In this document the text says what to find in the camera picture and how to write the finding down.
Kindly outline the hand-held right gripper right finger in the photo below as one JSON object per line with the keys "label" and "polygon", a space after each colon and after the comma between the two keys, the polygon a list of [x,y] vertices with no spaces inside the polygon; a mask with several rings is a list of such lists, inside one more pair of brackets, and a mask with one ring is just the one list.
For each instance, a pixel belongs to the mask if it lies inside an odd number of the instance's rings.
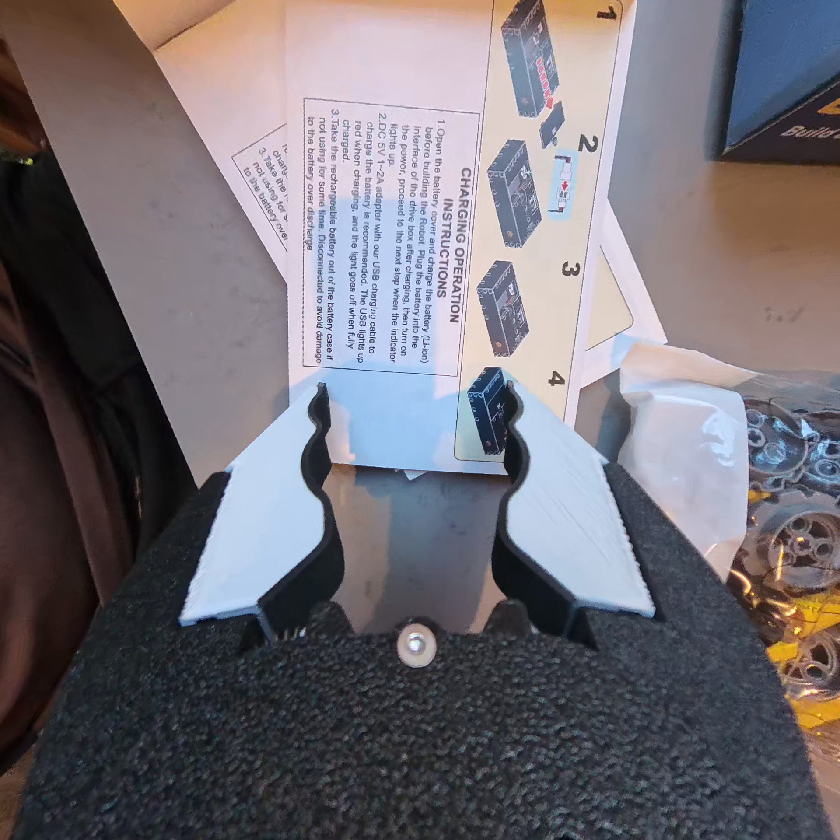
{"label": "hand-held right gripper right finger", "polygon": [[586,610],[653,617],[604,458],[519,383],[507,384],[505,418],[511,486],[491,559],[502,593],[554,636],[586,638]]}

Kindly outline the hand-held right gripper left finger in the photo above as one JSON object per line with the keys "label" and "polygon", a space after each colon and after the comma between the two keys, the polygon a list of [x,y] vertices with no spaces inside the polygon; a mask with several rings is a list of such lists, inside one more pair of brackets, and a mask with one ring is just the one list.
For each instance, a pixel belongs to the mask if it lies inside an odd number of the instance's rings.
{"label": "hand-held right gripper left finger", "polygon": [[330,425],[327,387],[311,385],[226,468],[182,626],[251,615],[277,642],[339,589],[343,549],[322,488]]}

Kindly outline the white charging instruction sheet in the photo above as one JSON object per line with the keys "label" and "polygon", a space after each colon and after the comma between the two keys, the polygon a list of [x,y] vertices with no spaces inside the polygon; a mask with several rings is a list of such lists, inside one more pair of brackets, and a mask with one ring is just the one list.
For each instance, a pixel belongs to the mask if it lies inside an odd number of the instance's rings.
{"label": "white charging instruction sheet", "polygon": [[[256,174],[287,150],[285,4],[116,1],[150,50],[262,245],[287,267],[286,177]],[[638,341],[666,343],[611,204],[604,212],[581,386],[617,370]]]}
{"label": "white charging instruction sheet", "polygon": [[573,426],[638,2],[288,2],[290,399],[335,463],[499,475]]}

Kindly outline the blue cardboard kit box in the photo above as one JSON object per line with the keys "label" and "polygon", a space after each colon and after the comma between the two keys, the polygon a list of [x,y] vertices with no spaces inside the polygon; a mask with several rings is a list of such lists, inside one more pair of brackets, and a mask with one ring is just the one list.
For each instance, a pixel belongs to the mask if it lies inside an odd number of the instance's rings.
{"label": "blue cardboard kit box", "polygon": [[839,2],[741,2],[735,43],[718,158],[838,165]]}

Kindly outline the clear bag of wheels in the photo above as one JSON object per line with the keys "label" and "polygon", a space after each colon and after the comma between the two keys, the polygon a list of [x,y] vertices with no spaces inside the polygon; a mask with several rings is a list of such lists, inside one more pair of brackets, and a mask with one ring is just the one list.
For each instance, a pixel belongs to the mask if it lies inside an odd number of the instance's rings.
{"label": "clear bag of wheels", "polygon": [[637,343],[619,463],[728,585],[804,730],[838,746],[838,377]]}

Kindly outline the black cloth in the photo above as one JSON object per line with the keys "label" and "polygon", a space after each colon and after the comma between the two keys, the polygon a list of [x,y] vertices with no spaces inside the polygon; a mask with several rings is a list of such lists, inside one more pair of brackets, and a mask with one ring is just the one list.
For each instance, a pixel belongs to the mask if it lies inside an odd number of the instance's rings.
{"label": "black cloth", "polygon": [[56,157],[2,161],[2,265],[100,603],[196,483]]}

